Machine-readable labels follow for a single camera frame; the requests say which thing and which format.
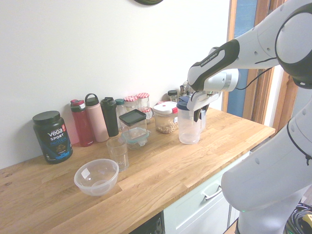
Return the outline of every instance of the jar of nuts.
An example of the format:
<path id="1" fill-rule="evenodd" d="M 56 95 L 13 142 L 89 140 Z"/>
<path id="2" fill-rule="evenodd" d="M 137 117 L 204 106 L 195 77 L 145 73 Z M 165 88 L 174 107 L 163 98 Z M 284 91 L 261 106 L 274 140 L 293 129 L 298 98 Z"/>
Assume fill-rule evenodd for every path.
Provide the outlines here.
<path id="1" fill-rule="evenodd" d="M 167 101 L 153 107 L 156 130 L 161 133 L 172 133 L 178 129 L 176 102 Z"/>

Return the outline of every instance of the plastic pitcher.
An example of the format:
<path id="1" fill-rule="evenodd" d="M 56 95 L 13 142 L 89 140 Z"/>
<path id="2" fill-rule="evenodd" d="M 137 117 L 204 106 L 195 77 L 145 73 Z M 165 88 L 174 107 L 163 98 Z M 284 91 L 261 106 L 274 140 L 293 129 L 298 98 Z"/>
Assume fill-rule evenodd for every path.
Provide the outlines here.
<path id="1" fill-rule="evenodd" d="M 187 109 L 187 102 L 180 100 L 177 104 L 179 121 L 179 140 L 183 144 L 196 144 L 200 133 L 206 127 L 206 111 L 201 110 L 201 119 L 194 121 L 194 111 Z"/>

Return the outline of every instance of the butcher block counter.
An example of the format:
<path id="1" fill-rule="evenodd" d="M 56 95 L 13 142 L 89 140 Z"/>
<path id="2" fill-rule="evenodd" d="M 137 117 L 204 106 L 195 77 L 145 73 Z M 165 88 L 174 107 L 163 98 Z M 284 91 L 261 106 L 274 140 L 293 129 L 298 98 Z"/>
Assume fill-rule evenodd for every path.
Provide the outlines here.
<path id="1" fill-rule="evenodd" d="M 178 130 L 162 134 L 155 124 L 148 142 L 129 150 L 129 168 L 101 197 L 74 184 L 83 164 L 110 158 L 106 142 L 74 145 L 65 162 L 43 156 L 0 170 L 1 234 L 127 234 L 225 168 L 274 133 L 274 129 L 215 109 L 195 145 L 179 142 Z"/>

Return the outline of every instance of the red water bottle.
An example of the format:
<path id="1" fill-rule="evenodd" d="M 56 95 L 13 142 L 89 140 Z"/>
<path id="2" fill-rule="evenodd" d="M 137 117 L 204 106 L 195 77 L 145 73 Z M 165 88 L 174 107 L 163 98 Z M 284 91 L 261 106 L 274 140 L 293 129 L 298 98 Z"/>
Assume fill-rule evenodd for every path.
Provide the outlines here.
<path id="1" fill-rule="evenodd" d="M 71 100 L 70 108 L 75 120 L 75 126 L 80 145 L 87 147 L 93 143 L 92 128 L 88 119 L 86 105 L 83 100 Z"/>

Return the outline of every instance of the pitcher lid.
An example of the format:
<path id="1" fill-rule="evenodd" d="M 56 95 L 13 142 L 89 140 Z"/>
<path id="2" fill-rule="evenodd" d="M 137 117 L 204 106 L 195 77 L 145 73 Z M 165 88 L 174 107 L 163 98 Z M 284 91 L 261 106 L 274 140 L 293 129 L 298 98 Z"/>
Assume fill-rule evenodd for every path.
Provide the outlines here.
<path id="1" fill-rule="evenodd" d="M 180 110 L 189 111 L 189 109 L 187 109 L 187 102 L 189 101 L 189 99 L 190 98 L 187 96 L 180 97 L 176 105 L 177 108 Z"/>

